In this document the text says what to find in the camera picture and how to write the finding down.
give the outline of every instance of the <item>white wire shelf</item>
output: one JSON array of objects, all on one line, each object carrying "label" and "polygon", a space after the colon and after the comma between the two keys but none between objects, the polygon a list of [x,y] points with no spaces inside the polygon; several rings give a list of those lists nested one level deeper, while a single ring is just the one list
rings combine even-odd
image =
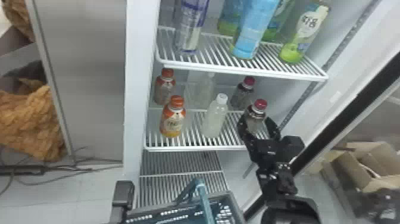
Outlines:
[{"label": "white wire shelf", "polygon": [[191,56],[176,54],[172,41],[174,28],[158,26],[156,59],[166,68],[231,73],[324,82],[328,75],[308,57],[297,64],[288,64],[278,57],[282,44],[262,42],[252,60],[241,60],[229,53],[232,37],[202,33],[198,52]]},{"label": "white wire shelf", "polygon": [[[201,132],[205,114],[204,111],[187,111],[181,135],[176,138],[166,138],[159,130],[161,110],[149,110],[144,148],[149,151],[246,150],[236,131],[241,112],[227,114],[221,134],[217,138],[206,138]],[[258,131],[256,136],[267,139],[266,127]]]}]

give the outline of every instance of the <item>clear bottle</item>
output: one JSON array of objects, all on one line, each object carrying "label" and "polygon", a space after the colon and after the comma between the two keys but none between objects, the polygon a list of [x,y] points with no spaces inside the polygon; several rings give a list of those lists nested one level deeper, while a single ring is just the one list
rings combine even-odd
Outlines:
[{"label": "clear bottle", "polygon": [[220,135],[225,116],[228,113],[227,101],[228,96],[226,94],[218,94],[208,107],[202,126],[202,133],[207,138],[216,138]]},{"label": "clear bottle", "polygon": [[280,0],[278,8],[274,13],[274,17],[271,19],[267,30],[265,30],[262,36],[262,41],[273,41],[275,40],[276,34],[279,33],[284,23],[288,19],[290,12],[295,6],[295,0]]},{"label": "clear bottle", "polygon": [[230,52],[235,57],[251,59],[255,56],[278,3],[279,0],[248,0],[245,3],[239,27],[230,44]]},{"label": "clear bottle", "polygon": [[175,34],[173,46],[183,55],[196,53],[197,44],[210,0],[176,0],[174,9]]},{"label": "clear bottle", "polygon": [[207,73],[196,84],[194,96],[196,108],[208,108],[213,100],[215,91],[214,76],[215,73]]},{"label": "clear bottle", "polygon": [[233,36],[238,28],[245,0],[228,0],[224,2],[221,16],[218,19],[218,31],[222,35]]},{"label": "clear bottle", "polygon": [[183,97],[173,95],[170,103],[164,106],[161,113],[160,132],[165,137],[175,138],[180,135],[186,117],[183,104]]},{"label": "clear bottle", "polygon": [[250,103],[250,97],[254,93],[255,79],[251,76],[246,76],[242,83],[239,83],[236,87],[230,99],[230,105],[234,109],[243,110]]},{"label": "clear bottle", "polygon": [[166,105],[170,102],[171,95],[175,90],[175,79],[173,69],[162,69],[161,75],[155,79],[154,102]]},{"label": "clear bottle", "polygon": [[254,102],[254,105],[247,107],[244,116],[249,132],[256,133],[262,128],[266,117],[265,108],[267,108],[267,102],[263,99],[258,99]]},{"label": "clear bottle", "polygon": [[288,63],[299,62],[318,35],[329,11],[330,7],[321,0],[309,3],[297,22],[296,33],[283,46],[279,57]]}]

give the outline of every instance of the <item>white bottle cap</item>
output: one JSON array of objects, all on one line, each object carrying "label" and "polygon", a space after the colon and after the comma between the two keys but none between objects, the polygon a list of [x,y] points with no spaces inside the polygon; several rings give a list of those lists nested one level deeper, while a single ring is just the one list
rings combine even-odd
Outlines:
[{"label": "white bottle cap", "polygon": [[228,101],[228,96],[226,94],[218,94],[217,95],[217,103],[218,104],[226,104]]}]

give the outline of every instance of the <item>basket handle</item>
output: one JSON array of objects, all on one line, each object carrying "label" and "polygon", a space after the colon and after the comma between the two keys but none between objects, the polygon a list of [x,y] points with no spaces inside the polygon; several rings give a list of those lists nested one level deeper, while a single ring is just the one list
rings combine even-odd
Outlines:
[{"label": "basket handle", "polygon": [[200,205],[201,209],[204,211],[205,223],[206,224],[215,224],[214,216],[211,211],[210,202],[208,201],[207,194],[205,193],[205,184],[202,179],[194,178],[178,195],[175,199],[177,204],[180,204],[184,201],[192,201],[193,193],[195,191],[199,192],[200,195]]}]

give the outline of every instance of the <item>red bottle cap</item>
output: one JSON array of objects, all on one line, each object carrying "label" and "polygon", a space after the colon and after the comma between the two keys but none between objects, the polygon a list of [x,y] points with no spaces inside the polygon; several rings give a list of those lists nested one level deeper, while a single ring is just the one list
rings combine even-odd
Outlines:
[{"label": "red bottle cap", "polygon": [[171,106],[174,108],[182,108],[183,104],[184,104],[184,99],[183,97],[179,96],[179,95],[173,95],[171,97]]},{"label": "red bottle cap", "polygon": [[244,84],[248,86],[252,86],[255,83],[255,79],[251,76],[246,76],[245,80],[243,81]]},{"label": "red bottle cap", "polygon": [[173,69],[162,69],[161,75],[162,75],[162,77],[172,78],[174,76],[174,70]]},{"label": "red bottle cap", "polygon": [[267,102],[263,99],[258,99],[254,102],[254,107],[259,110],[265,110],[265,108],[267,108]]}]

